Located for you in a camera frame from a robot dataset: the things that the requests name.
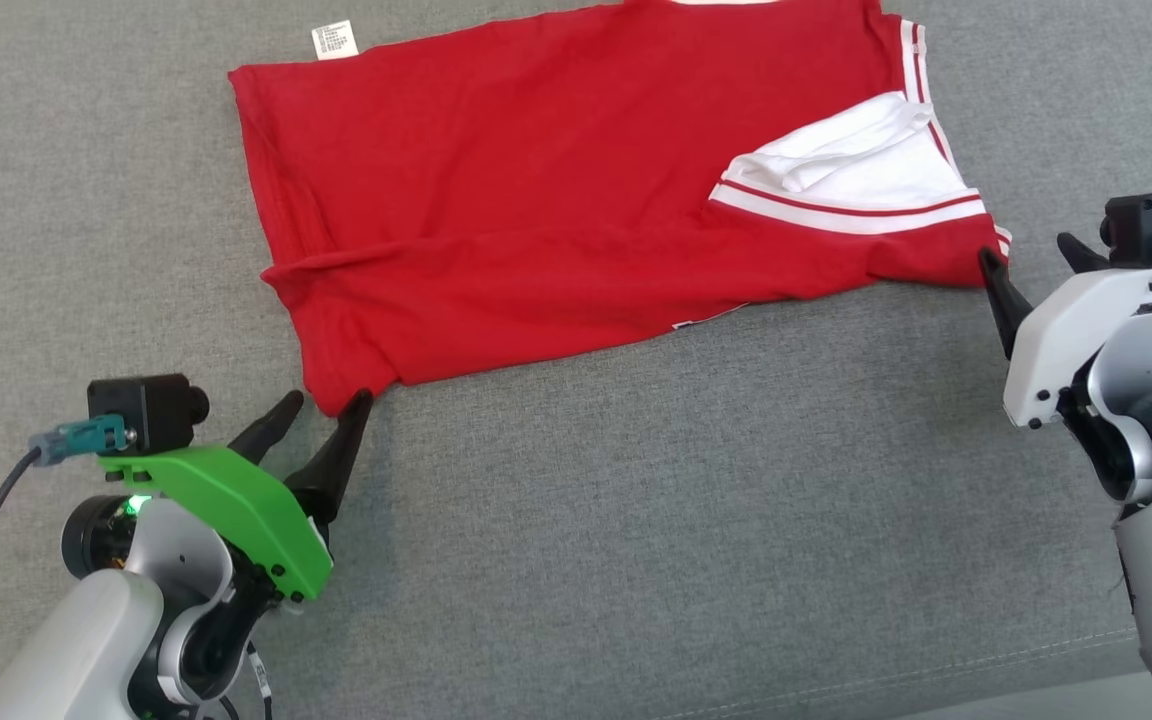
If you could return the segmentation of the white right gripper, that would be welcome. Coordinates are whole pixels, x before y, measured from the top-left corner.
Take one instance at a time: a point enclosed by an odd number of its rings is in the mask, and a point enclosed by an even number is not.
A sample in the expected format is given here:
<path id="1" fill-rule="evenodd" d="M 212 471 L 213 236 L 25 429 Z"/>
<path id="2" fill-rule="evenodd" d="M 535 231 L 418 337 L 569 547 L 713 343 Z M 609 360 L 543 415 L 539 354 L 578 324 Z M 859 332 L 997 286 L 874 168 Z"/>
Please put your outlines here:
<path id="1" fill-rule="evenodd" d="M 1055 418 L 1056 396 L 1074 388 L 1079 370 L 1102 416 L 1126 416 L 1152 395 L 1152 270 L 1111 270 L 1111 260 L 1069 232 L 1058 234 L 1056 245 L 1071 272 L 1083 274 L 1034 310 L 1011 283 L 1005 259 L 990 249 L 978 252 L 998 340 L 1010 361 L 1005 414 L 1016 427 Z"/>

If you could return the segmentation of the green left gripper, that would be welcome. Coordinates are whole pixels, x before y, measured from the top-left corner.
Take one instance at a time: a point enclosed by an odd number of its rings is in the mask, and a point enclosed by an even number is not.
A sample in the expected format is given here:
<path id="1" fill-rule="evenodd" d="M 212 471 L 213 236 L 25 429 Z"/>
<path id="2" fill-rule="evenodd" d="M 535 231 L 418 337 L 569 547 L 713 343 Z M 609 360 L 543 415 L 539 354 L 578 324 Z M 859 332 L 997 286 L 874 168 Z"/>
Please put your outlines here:
<path id="1" fill-rule="evenodd" d="M 285 597 L 317 600 L 329 579 L 329 525 L 338 520 L 353 477 L 374 395 L 362 388 L 338 418 L 326 442 L 282 482 L 259 467 L 291 429 L 305 395 L 285 393 L 227 446 L 200 445 L 141 457 L 99 456 L 97 462 L 129 487 L 172 498 L 197 520 L 273 575 Z"/>

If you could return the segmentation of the red white basketball jersey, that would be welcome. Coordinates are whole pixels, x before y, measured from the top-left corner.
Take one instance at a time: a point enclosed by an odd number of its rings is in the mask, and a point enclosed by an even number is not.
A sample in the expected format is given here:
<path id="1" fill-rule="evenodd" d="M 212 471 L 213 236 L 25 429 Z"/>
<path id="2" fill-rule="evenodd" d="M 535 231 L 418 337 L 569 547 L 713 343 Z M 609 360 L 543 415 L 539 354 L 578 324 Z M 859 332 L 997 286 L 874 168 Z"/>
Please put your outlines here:
<path id="1" fill-rule="evenodd" d="M 1009 255 L 882 0 L 622 0 L 229 74 L 303 381 L 381 393 Z"/>

